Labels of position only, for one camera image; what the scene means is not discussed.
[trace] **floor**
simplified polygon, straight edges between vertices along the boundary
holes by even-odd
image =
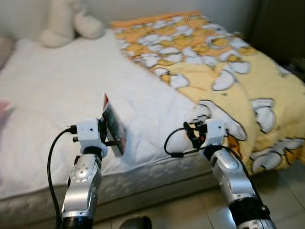
[[[254,177],[254,183],[277,229],[305,229],[304,165],[296,162],[286,170],[261,174]],[[236,228],[218,188],[114,218],[93,228],[119,229],[135,215],[150,217],[153,229]]]

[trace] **white mattress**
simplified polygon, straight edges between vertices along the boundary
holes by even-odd
[[[46,49],[28,40],[18,42],[0,73],[0,99],[17,107],[2,130],[0,198],[47,187],[46,162],[53,137],[68,125],[100,117],[104,93],[127,128],[128,144],[121,158],[110,151],[102,161],[103,175],[168,158],[163,151],[165,138],[190,120],[194,103],[122,57],[111,30],[100,39],[78,38],[58,49]],[[27,121],[18,128],[13,121],[23,115]],[[18,135],[10,137],[11,130],[18,130]],[[78,144],[71,139],[65,137],[54,152],[55,184],[66,184],[79,154]],[[9,147],[18,144],[20,147]],[[183,134],[177,134],[169,149],[184,150],[189,145]]]

